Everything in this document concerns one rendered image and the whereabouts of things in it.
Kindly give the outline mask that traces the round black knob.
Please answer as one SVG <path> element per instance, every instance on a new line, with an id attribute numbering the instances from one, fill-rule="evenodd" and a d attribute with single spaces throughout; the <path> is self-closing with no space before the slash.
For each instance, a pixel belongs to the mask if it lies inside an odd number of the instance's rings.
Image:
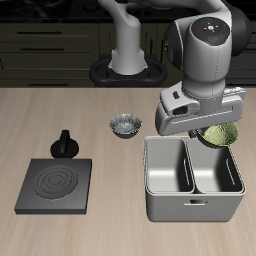
<path id="1" fill-rule="evenodd" d="M 68 130 L 63 130 L 60 138 L 51 145 L 50 152 L 54 158 L 73 158 L 79 152 L 79 145 Z"/>

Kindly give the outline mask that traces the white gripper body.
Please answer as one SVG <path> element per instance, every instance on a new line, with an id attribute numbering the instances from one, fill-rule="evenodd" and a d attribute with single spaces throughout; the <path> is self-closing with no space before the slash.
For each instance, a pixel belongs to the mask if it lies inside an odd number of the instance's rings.
<path id="1" fill-rule="evenodd" d="M 206 106 L 186 97 L 180 86 L 172 86 L 160 93 L 160 103 L 155 114 L 155 127 L 159 135 L 168 136 L 180 132 L 195 130 L 229 122 L 235 122 L 242 117 L 243 99 L 246 91 L 241 87 L 224 90 L 220 107 L 207 114 L 201 114 L 200 109 Z"/>

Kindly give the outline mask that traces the dark kitchen cupboards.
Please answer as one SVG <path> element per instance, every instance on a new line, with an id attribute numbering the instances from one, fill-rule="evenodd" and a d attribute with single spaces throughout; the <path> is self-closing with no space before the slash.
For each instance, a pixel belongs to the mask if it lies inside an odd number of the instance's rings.
<path id="1" fill-rule="evenodd" d="M 250 43 L 232 57 L 228 86 L 256 87 L 256 0 L 226 0 L 242 10 L 252 26 Z M 141 23 L 141 48 L 167 68 L 162 87 L 182 80 L 164 53 L 164 33 L 193 9 L 151 7 L 127 12 Z M 0 0 L 0 87 L 94 87 L 90 66 L 115 48 L 115 28 L 98 0 Z"/>

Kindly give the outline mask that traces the dark grey stove plate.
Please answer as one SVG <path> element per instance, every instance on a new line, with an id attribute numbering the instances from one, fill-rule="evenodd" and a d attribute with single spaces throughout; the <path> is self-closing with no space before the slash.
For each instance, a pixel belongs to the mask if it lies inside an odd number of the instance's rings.
<path id="1" fill-rule="evenodd" d="M 91 170 L 91 159 L 32 159 L 15 213 L 85 214 Z"/>

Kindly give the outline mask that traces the white basket with two bins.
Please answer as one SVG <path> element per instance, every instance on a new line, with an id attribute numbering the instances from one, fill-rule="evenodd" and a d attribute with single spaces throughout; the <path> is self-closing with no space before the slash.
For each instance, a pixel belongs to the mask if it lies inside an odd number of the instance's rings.
<path id="1" fill-rule="evenodd" d="M 229 147 L 187 136 L 143 141 L 146 212 L 152 222 L 227 222 L 245 194 Z"/>

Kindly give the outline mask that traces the silver fluted dish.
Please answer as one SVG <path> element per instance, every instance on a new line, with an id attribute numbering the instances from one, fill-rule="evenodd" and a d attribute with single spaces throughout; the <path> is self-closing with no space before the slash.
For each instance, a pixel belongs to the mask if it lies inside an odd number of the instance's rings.
<path id="1" fill-rule="evenodd" d="M 142 121 L 132 114 L 120 114 L 110 120 L 109 126 L 119 138 L 130 139 L 141 129 Z"/>

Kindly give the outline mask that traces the green bowl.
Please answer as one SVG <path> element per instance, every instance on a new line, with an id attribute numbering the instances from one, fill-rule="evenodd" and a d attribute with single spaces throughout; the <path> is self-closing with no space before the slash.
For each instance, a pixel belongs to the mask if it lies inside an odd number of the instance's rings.
<path id="1" fill-rule="evenodd" d="M 198 139 L 211 148 L 228 147 L 238 139 L 238 128 L 234 122 L 199 128 L 196 130 Z"/>

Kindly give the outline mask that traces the flat black base plate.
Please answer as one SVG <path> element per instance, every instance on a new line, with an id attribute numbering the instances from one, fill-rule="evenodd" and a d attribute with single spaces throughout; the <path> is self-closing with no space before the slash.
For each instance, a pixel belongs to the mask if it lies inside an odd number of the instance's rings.
<path id="1" fill-rule="evenodd" d="M 112 56 L 103 54 L 100 59 L 90 67 L 89 76 L 96 87 L 108 88 L 147 88 L 160 87 L 167 78 L 167 69 L 153 54 L 146 54 L 147 68 L 138 74 L 122 75 L 108 67 Z"/>

